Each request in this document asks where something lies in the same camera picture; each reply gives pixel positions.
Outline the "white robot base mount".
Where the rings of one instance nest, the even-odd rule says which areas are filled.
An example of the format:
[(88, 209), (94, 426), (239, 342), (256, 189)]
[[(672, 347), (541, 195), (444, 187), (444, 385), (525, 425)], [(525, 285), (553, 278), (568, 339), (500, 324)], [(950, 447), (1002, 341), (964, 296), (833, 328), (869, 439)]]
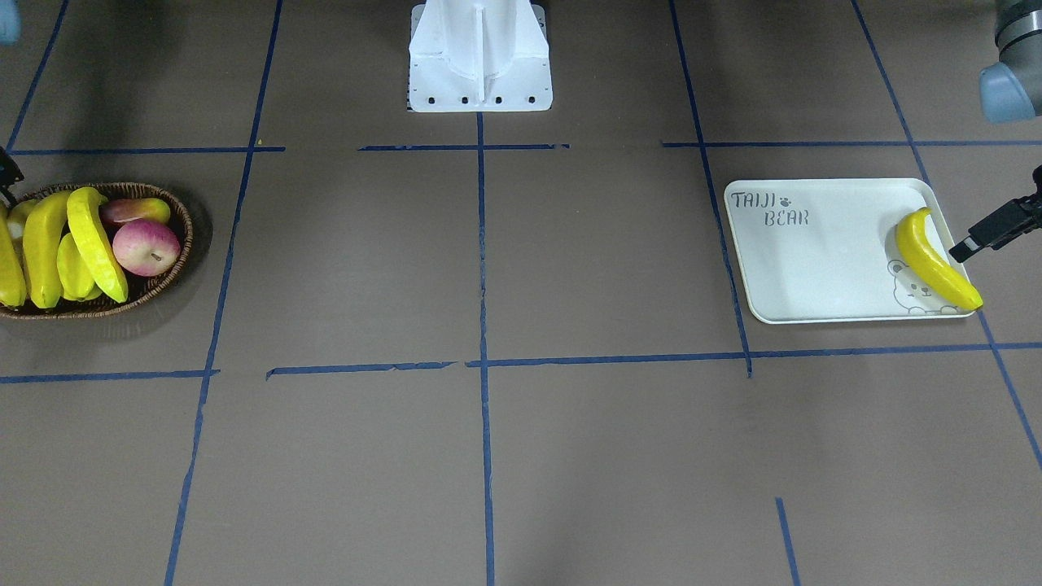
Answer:
[(425, 1), (410, 22), (413, 112), (552, 107), (546, 16), (532, 1)]

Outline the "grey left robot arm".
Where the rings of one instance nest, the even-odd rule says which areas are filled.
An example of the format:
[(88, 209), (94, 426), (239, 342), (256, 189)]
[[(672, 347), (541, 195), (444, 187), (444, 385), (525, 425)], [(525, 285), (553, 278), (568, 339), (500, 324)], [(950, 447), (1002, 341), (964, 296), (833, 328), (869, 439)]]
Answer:
[[(987, 121), (1028, 121), (1041, 114), (1041, 2), (997, 1), (994, 29), (998, 60), (979, 71), (979, 104)], [(963, 263), (983, 249), (1006, 244), (1041, 226), (1041, 167), (1032, 171), (1034, 193), (1014, 198), (968, 230), (949, 249)]]

